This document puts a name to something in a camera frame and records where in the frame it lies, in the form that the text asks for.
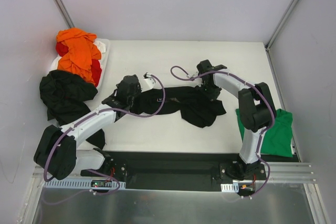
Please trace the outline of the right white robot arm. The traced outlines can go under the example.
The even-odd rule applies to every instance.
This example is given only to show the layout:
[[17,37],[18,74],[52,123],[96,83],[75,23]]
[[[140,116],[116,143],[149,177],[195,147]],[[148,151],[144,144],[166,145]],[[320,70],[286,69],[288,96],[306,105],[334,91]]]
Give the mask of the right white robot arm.
[[248,179],[260,164],[265,134],[276,118],[269,86],[264,82],[254,84],[245,81],[223,65],[212,66],[209,60],[201,61],[197,70],[207,94],[216,95],[223,89],[238,99],[239,118],[244,127],[243,145],[237,161],[227,167],[226,174]]

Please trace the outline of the black printed t shirt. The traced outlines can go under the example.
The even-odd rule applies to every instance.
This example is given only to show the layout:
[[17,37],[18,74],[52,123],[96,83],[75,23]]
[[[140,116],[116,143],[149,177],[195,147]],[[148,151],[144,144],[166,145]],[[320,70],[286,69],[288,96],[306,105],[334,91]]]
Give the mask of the black printed t shirt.
[[180,112],[186,122],[204,128],[211,126],[218,116],[226,114],[220,100],[210,100],[199,87],[165,88],[165,100],[161,89],[142,92],[135,100],[131,112],[135,114],[153,114],[160,105],[159,115]]

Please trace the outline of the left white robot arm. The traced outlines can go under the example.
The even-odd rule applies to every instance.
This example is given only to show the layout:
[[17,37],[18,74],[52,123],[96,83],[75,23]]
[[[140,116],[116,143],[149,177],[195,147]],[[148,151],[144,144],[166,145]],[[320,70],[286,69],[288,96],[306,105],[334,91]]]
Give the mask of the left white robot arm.
[[100,148],[78,153],[78,147],[103,127],[115,123],[129,113],[134,99],[141,93],[136,75],[125,76],[115,92],[93,111],[79,119],[56,127],[45,128],[34,155],[34,162],[44,169],[46,182],[62,180],[72,172],[94,170],[99,176],[111,171],[110,157]]

